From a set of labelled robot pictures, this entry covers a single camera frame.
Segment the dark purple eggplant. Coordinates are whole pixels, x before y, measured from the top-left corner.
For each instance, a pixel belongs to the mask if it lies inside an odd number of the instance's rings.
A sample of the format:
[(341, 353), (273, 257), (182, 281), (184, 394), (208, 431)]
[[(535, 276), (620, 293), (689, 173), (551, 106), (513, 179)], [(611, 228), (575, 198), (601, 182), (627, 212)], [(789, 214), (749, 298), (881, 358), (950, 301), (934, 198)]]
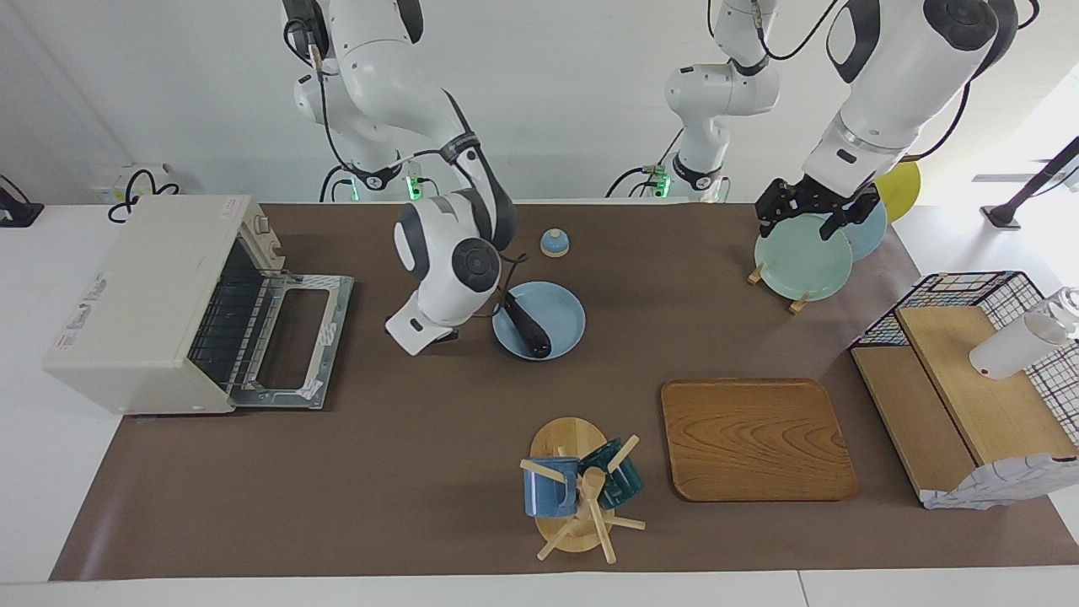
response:
[(507, 312), (510, 323), (513, 328), (520, 335), (521, 341), (523, 341), (525, 350), (531, 355), (531, 357), (544, 360), (550, 356), (552, 351), (552, 345), (550, 336), (548, 336), (547, 331), (544, 330), (540, 323), (532, 318), (531, 315), (521, 307), (518, 303), (516, 296), (513, 293), (505, 293), (502, 296), (502, 308)]

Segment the light blue plate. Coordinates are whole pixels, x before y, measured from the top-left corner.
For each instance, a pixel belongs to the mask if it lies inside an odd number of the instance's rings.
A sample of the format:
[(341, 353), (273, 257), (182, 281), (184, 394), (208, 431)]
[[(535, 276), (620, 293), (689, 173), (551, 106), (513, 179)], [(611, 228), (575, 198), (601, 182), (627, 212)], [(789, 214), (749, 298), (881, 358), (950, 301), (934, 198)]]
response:
[(521, 360), (549, 362), (578, 345), (585, 333), (586, 315), (574, 293), (561, 285), (544, 281), (518, 284), (510, 288), (510, 293), (550, 337), (551, 353), (547, 357), (533, 355), (506, 311), (497, 312), (492, 320), (494, 335), (502, 348)]
[(888, 216), (883, 202), (875, 204), (873, 211), (868, 213), (862, 223), (848, 223), (847, 226), (841, 227), (851, 246), (852, 260), (860, 261), (877, 250), (885, 238), (887, 227)]

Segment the glass oven door with handle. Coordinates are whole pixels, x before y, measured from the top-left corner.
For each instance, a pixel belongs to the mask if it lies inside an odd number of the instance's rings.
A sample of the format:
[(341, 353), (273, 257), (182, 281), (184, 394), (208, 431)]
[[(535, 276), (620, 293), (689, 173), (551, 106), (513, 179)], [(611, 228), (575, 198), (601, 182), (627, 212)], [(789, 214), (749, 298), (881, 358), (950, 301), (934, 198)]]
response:
[[(224, 391), (231, 406), (277, 408), (278, 410), (320, 410), (334, 368), (353, 277), (334, 274), (267, 274), (255, 300), (255, 311), (240, 342), (238, 358), (228, 376)], [(327, 293), (319, 317), (319, 331), (308, 362), (308, 375), (296, 389), (267, 388), (258, 380), (267, 360), (270, 342), (277, 325), (285, 296), (291, 291)]]

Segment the cream toaster oven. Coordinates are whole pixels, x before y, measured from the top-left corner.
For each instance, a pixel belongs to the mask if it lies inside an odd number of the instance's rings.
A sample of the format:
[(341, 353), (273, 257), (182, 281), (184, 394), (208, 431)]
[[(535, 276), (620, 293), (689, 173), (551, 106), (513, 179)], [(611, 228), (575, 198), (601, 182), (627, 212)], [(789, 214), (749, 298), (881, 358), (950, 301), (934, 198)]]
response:
[(228, 259), (255, 280), (284, 266), (251, 196), (146, 196), (132, 208), (42, 367), (118, 415), (232, 412), (227, 380), (190, 351)]

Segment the yellow plate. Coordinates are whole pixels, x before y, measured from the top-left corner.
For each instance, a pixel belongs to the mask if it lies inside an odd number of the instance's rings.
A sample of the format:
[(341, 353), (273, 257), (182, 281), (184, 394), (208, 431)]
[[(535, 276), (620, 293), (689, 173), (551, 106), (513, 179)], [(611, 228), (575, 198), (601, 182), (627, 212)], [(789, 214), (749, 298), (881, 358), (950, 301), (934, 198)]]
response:
[(917, 162), (900, 162), (873, 181), (885, 207), (888, 223), (898, 222), (914, 207), (921, 192), (921, 170)]

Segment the pale green plate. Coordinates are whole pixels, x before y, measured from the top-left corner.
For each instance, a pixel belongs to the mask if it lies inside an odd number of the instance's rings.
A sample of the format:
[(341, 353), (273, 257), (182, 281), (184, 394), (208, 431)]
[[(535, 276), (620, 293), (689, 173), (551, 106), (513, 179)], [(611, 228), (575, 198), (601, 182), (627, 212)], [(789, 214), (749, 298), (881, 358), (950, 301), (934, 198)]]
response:
[(787, 219), (754, 245), (760, 277), (780, 296), (819, 301), (833, 296), (848, 282), (853, 266), (851, 242), (837, 231), (822, 239), (825, 221), (806, 213)]

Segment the wooden plate rack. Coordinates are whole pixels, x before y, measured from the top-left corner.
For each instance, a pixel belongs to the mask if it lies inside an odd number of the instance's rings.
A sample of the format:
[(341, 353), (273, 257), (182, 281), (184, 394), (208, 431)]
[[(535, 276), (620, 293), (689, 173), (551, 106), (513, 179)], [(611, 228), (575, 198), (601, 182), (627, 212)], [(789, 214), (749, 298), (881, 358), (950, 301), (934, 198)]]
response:
[[(759, 264), (754, 270), (752, 270), (749, 273), (747, 277), (745, 277), (745, 281), (754, 286), (759, 285), (759, 282), (762, 282), (763, 280), (764, 268), (765, 268), (764, 264)], [(787, 312), (789, 312), (789, 314), (792, 315), (801, 314), (801, 312), (805, 308), (806, 304), (808, 304), (809, 295), (810, 293), (803, 293), (803, 295), (800, 296), (798, 299), (792, 300), (790, 306), (787, 307)]]

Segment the wooden mug tree stand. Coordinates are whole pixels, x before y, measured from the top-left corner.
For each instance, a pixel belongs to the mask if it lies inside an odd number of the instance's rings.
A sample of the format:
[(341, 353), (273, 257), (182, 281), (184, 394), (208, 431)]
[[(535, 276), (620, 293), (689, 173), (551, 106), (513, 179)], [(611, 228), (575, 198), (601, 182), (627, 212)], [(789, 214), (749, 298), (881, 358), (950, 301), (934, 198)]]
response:
[[(585, 457), (586, 454), (601, 447), (609, 441), (593, 423), (579, 417), (560, 417), (547, 422), (534, 434), (529, 454), (520, 463), (521, 470), (532, 470), (555, 481), (559, 475), (544, 466), (529, 464), (527, 459), (540, 457)], [(624, 458), (631, 458), (639, 438), (636, 434), (622, 439), (622, 451), (610, 461), (607, 470), (613, 472), (620, 466)], [(577, 472), (577, 513), (569, 518), (532, 518), (534, 525), (544, 539), (544, 544), (536, 552), (536, 560), (547, 562), (554, 554), (571, 554), (582, 556), (591, 551), (601, 551), (604, 561), (613, 566), (618, 561), (618, 550), (614, 540), (618, 529), (633, 529), (637, 533), (647, 530), (647, 523), (636, 518), (625, 518), (618, 513), (618, 508), (604, 510), (598, 503), (598, 498), (606, 473), (598, 466), (586, 469), (583, 475)]]

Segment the blue mug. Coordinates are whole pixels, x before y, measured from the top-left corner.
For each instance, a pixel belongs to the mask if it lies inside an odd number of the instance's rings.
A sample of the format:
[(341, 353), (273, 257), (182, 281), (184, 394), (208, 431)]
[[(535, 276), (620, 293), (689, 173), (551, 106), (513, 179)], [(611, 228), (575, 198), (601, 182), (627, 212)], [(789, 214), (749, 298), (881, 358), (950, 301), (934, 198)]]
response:
[(524, 511), (532, 518), (569, 518), (577, 513), (578, 458), (540, 457), (525, 460), (556, 472), (560, 480), (523, 470)]

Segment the white cup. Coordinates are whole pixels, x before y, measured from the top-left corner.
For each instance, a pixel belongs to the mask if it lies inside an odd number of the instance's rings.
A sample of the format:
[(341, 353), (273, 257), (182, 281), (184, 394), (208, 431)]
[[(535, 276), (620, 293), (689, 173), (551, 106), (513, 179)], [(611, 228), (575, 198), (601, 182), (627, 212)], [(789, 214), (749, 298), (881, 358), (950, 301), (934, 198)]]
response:
[(980, 375), (1006, 380), (1079, 337), (1079, 287), (1044, 296), (969, 353)]

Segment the rectangular wooden tray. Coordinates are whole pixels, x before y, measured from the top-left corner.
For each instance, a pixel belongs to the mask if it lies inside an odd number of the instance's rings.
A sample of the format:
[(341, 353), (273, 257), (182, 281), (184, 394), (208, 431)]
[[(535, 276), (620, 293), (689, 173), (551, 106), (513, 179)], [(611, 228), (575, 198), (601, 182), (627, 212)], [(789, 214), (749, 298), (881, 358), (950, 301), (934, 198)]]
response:
[(833, 502), (859, 491), (816, 380), (670, 380), (660, 410), (672, 488), (685, 501)]

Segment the dark green mug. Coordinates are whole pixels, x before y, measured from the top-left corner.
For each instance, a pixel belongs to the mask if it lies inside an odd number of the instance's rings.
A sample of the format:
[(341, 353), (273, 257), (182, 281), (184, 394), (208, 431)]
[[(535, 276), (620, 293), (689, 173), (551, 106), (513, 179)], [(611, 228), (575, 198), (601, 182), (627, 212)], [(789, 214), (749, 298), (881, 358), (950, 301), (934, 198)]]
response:
[(620, 466), (613, 472), (607, 470), (610, 461), (615, 458), (623, 446), (624, 444), (619, 438), (610, 439), (601, 447), (586, 454), (578, 463), (577, 472), (581, 475), (586, 472), (586, 469), (591, 468), (591, 466), (598, 466), (598, 468), (604, 470), (606, 473), (604, 488), (602, 488), (598, 498), (599, 506), (604, 510), (613, 510), (613, 508), (619, 508), (624, 503), (628, 503), (643, 488), (642, 477), (637, 473), (636, 465), (631, 459), (624, 458)]

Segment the wooden stepped shelf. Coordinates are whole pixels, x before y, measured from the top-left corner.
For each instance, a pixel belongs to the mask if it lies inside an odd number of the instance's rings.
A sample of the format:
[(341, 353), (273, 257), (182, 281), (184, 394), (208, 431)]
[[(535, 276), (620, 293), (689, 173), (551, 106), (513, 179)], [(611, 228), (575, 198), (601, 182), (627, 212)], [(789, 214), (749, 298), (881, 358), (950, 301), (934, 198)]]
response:
[(997, 460), (1079, 457), (1029, 377), (972, 368), (969, 351), (994, 331), (981, 311), (909, 308), (899, 319), (912, 345), (851, 355), (918, 499)]

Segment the white patterned liner cloth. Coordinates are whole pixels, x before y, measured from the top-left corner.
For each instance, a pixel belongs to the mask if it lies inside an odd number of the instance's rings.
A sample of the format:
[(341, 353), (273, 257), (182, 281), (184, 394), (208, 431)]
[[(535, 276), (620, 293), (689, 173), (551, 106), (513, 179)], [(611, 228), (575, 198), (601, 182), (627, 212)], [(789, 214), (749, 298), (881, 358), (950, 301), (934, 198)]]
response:
[(920, 491), (924, 508), (987, 510), (1079, 485), (1079, 457), (1029, 454), (979, 466), (951, 491)]

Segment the white power adapter box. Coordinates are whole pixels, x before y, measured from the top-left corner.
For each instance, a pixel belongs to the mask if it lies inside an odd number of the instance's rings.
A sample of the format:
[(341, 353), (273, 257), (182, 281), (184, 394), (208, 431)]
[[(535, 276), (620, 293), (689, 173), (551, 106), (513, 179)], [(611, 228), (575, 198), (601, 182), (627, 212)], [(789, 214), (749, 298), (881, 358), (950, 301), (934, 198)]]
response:
[(115, 224), (126, 223), (134, 206), (145, 196), (180, 195), (182, 192), (166, 163), (104, 169), (94, 177), (91, 190), (99, 204), (107, 205), (107, 218)]

